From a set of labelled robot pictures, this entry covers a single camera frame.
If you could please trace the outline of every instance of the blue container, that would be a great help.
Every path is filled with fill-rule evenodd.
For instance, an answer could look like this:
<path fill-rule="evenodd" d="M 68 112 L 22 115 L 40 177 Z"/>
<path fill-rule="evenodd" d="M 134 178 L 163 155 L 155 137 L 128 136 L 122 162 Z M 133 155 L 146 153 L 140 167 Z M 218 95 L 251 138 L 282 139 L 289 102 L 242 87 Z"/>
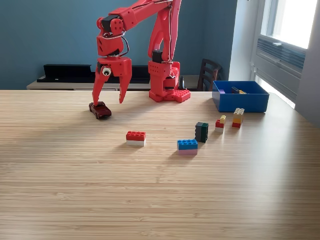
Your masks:
<path fill-rule="evenodd" d="M 232 87 L 247 94 L 232 94 Z M 240 108 L 245 113 L 264 113 L 267 111 L 269 93 L 255 81 L 214 81 L 212 97 L 219 112 L 233 113 Z"/>

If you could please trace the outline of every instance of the toy car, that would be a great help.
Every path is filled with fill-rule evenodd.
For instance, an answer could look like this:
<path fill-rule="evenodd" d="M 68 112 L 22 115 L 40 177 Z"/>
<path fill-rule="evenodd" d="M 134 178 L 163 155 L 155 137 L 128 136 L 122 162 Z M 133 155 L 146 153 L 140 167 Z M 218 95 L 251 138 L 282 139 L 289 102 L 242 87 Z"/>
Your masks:
<path fill-rule="evenodd" d="M 99 101 L 97 106 L 94 106 L 94 103 L 89 104 L 89 110 L 95 115 L 96 119 L 101 119 L 104 117 L 111 116 L 111 111 L 103 101 Z"/>

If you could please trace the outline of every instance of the wooden chair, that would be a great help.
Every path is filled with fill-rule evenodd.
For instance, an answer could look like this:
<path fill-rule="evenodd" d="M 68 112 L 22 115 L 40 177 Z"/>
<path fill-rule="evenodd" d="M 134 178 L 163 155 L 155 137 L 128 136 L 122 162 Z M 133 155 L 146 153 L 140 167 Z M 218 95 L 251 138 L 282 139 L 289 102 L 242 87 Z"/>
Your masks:
<path fill-rule="evenodd" d="M 211 92 L 213 89 L 214 81 L 218 80 L 218 75 L 221 69 L 222 68 L 219 64 L 209 59 L 203 59 L 201 64 L 197 91 L 203 92 L 205 86 L 205 92 Z"/>

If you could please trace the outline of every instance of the red lego brick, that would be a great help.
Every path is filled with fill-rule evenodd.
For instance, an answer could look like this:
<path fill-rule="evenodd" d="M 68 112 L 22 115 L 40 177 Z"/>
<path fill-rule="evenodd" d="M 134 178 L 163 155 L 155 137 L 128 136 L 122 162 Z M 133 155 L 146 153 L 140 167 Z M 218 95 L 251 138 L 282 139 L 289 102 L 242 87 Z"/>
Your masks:
<path fill-rule="evenodd" d="M 174 90 L 175 101 L 182 103 L 191 97 L 191 92 L 189 90 Z"/>
<path fill-rule="evenodd" d="M 220 123 L 220 119 L 218 119 L 216 122 L 215 122 L 215 127 L 216 128 L 221 128 L 223 129 L 225 127 L 225 125 L 223 123 Z"/>
<path fill-rule="evenodd" d="M 235 123 L 235 122 L 233 122 L 233 123 L 232 123 L 232 127 L 239 129 L 239 128 L 241 127 L 241 123 Z"/>
<path fill-rule="evenodd" d="M 144 141 L 146 139 L 146 133 L 143 131 L 128 131 L 125 138 L 128 141 Z"/>

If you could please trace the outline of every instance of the blue lego brick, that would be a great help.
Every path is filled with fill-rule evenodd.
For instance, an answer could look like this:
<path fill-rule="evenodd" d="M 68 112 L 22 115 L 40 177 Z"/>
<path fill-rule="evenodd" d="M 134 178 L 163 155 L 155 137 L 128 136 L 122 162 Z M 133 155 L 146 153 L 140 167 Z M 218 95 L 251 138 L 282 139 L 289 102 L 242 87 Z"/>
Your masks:
<path fill-rule="evenodd" d="M 177 141 L 177 149 L 178 150 L 198 149 L 198 142 L 195 139 L 178 140 Z"/>

